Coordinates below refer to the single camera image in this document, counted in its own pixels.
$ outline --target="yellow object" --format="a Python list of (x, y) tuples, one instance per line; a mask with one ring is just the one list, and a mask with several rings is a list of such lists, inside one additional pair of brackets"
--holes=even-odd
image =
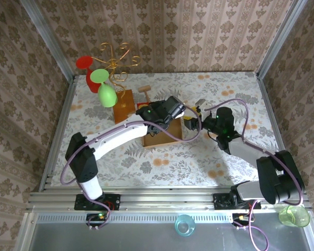
[(142, 108), (144, 106), (148, 106), (148, 105), (147, 104), (141, 104), (137, 109), (140, 109), (140, 108)]
[[(200, 116), (201, 115), (201, 112), (197, 112), (197, 108), (195, 107), (195, 106), (193, 106), (193, 107), (191, 107), (197, 114), (198, 114), (198, 116)], [(192, 119), (193, 117), (190, 117), (190, 116), (183, 116), (183, 119), (184, 120), (190, 120), (190, 119)]]

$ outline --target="green cup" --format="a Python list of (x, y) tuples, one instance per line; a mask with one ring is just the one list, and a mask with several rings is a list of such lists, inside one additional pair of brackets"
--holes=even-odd
[(117, 95), (115, 90), (104, 83), (108, 77), (109, 73), (105, 69), (97, 69), (93, 71), (90, 76), (94, 83), (101, 84), (98, 90), (98, 97), (103, 107), (112, 107), (117, 102)]
[(302, 206), (288, 206), (279, 213), (279, 220), (286, 226), (305, 227), (310, 222), (310, 216)]
[(105, 83), (101, 84), (98, 90), (100, 103), (103, 107), (112, 107), (117, 102), (116, 92)]

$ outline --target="wooden handle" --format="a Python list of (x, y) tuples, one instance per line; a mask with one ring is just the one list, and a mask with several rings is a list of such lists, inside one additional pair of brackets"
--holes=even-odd
[(147, 91), (145, 90), (144, 93), (145, 93), (145, 97), (147, 98), (147, 102), (150, 103), (150, 98), (149, 98), (149, 96), (148, 96)]

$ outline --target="wooden block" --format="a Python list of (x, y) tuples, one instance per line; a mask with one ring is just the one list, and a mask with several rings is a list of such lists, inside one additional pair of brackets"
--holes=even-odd
[(137, 103), (137, 109), (140, 109), (140, 108), (142, 108), (142, 107), (144, 107), (144, 106), (148, 106), (149, 105), (149, 103), (148, 102), (144, 102), (144, 103)]
[[(183, 131), (182, 131), (182, 122), (181, 119), (174, 119), (171, 121), (167, 132), (171, 133), (173, 136), (182, 139)], [(174, 144), (179, 141), (174, 140), (173, 138), (167, 136), (164, 132), (160, 132), (155, 136), (146, 135), (142, 138), (142, 144), (145, 148)]]
[(131, 90), (126, 90), (124, 97), (121, 99), (122, 92), (116, 93), (118, 101), (113, 106), (114, 122), (118, 124), (128, 118), (129, 114), (136, 112), (134, 97)]

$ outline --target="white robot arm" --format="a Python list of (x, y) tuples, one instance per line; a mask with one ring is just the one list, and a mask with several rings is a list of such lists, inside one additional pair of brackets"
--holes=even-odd
[(94, 143), (83, 148), (70, 162), (70, 167), (76, 176), (77, 182), (88, 197), (94, 200), (103, 194), (97, 179), (97, 160), (112, 149), (117, 148), (130, 140), (147, 134), (156, 134), (160, 132), (157, 127), (144, 124), (144, 121), (153, 122), (163, 129), (167, 129), (170, 122), (173, 119), (181, 117), (184, 114), (184, 111), (184, 104), (176, 97), (172, 96), (166, 101), (157, 101), (150, 103), (149, 106), (142, 107), (137, 110), (136, 114), (130, 116), (125, 121), (102, 132), (88, 135), (86, 137), (83, 137), (80, 133), (74, 134), (71, 137), (65, 155), (66, 160), (68, 160), (73, 153), (86, 142), (96, 139), (99, 135), (103, 135), (102, 139), (95, 140)]

